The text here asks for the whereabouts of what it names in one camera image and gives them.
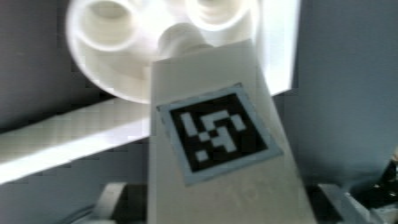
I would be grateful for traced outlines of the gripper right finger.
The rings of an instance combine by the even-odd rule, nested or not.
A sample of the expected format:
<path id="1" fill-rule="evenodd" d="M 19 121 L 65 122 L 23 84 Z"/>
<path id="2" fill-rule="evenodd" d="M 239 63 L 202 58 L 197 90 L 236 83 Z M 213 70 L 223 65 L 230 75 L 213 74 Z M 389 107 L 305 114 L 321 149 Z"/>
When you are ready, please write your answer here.
<path id="1" fill-rule="evenodd" d="M 319 208 L 319 224 L 380 224 L 374 212 L 362 206 L 337 185 L 318 185 L 325 205 Z"/>

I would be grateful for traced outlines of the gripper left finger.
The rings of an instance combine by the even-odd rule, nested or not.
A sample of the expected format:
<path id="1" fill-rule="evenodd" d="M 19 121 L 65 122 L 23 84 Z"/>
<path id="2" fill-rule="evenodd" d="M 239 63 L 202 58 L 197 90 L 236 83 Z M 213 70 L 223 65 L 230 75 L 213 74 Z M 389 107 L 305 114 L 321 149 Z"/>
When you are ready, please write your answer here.
<path id="1" fill-rule="evenodd" d="M 111 219 L 117 203 L 122 196 L 126 184 L 122 182 L 108 183 L 94 204 L 87 224 L 117 224 Z"/>

